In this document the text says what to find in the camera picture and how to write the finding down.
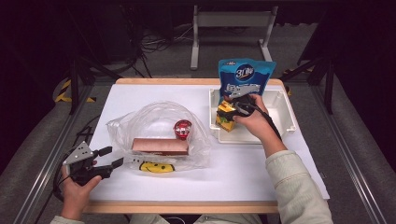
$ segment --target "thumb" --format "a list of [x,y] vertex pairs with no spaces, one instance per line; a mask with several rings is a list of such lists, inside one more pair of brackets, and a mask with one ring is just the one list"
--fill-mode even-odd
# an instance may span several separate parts
[[96,177],[92,178],[86,185],[84,185],[84,189],[87,191],[93,190],[99,182],[102,180],[102,177],[97,175]]

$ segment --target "brown bar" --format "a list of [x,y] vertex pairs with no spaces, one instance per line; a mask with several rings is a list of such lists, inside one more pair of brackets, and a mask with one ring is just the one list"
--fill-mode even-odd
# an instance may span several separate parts
[[189,144],[185,140],[168,138],[135,138],[132,151],[147,152],[161,156],[189,155]]

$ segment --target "clear plastic bag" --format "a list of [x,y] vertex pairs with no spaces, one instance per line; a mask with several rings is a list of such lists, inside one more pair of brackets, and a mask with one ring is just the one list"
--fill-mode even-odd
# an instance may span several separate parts
[[[191,131],[186,139],[189,155],[160,156],[132,151],[135,138],[176,138],[174,126],[181,119],[191,122]],[[208,133],[202,122],[182,105],[169,101],[152,103],[106,125],[113,150],[120,152],[124,156],[124,164],[133,169],[165,173],[209,166],[211,144]]]

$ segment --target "white table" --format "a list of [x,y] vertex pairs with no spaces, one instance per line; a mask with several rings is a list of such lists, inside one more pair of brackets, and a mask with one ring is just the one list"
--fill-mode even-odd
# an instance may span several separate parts
[[[94,132],[92,150],[110,146],[106,123],[156,101],[184,105],[209,131],[208,94],[218,89],[216,78],[127,78],[113,85]],[[271,79],[266,89],[283,88]],[[265,170],[261,145],[220,144],[210,136],[211,166],[206,169],[153,174],[126,165],[113,171],[91,194],[88,213],[276,213],[274,187]],[[325,200],[329,194],[296,126],[283,138],[289,150],[302,158]],[[98,165],[118,159],[117,152],[98,158]]]

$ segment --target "gray sleeve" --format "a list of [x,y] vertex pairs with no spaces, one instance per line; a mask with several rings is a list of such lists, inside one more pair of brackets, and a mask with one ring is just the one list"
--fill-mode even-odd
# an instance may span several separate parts
[[280,151],[265,162],[276,190],[282,223],[332,223],[327,202],[294,151]]
[[55,216],[55,218],[51,221],[50,224],[84,224],[84,222]]

